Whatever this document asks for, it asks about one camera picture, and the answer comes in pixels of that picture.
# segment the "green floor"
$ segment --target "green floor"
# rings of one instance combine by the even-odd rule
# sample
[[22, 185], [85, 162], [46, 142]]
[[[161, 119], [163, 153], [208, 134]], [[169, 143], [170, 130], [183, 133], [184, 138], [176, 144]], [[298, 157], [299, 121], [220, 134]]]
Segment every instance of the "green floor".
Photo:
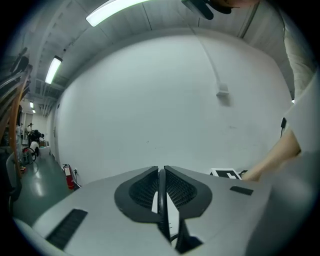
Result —
[[13, 216], [32, 226], [47, 209], [72, 193], [66, 177], [52, 155], [27, 165], [22, 176], [19, 199], [13, 203]]

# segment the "white sleeve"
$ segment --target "white sleeve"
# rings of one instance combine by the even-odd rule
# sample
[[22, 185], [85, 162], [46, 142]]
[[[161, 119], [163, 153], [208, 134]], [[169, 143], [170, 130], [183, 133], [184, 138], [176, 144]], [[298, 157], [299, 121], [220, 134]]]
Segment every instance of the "white sleeve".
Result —
[[320, 150], [320, 72], [314, 74], [301, 97], [286, 113], [301, 152]]

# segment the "ceiling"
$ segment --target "ceiling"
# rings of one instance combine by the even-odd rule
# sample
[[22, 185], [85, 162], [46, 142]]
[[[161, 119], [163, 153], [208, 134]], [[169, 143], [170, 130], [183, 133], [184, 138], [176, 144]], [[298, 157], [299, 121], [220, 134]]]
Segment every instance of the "ceiling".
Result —
[[[96, 27], [86, 17], [106, 0], [49, 1], [34, 13], [26, 25], [31, 73], [30, 92], [26, 98], [43, 105], [47, 115], [66, 89], [72, 77], [102, 50], [133, 35], [173, 27], [200, 27], [243, 39], [271, 56], [279, 66], [294, 96], [293, 73], [283, 39], [283, 22], [265, 2], [257, 8], [235, 8], [225, 15], [214, 12], [213, 20], [199, 18], [181, 0], [151, 0], [122, 10]], [[45, 78], [53, 57], [63, 62], [52, 84]]]

